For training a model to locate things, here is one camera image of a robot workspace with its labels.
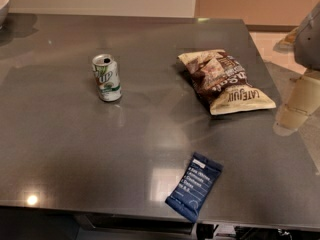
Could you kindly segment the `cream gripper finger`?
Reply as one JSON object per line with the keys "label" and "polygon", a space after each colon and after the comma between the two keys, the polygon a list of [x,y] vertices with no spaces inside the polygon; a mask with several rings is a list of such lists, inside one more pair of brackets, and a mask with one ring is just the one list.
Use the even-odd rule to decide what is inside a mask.
{"label": "cream gripper finger", "polygon": [[298,129],[320,107],[320,71],[307,69],[296,80],[289,99],[282,106],[278,124]]}

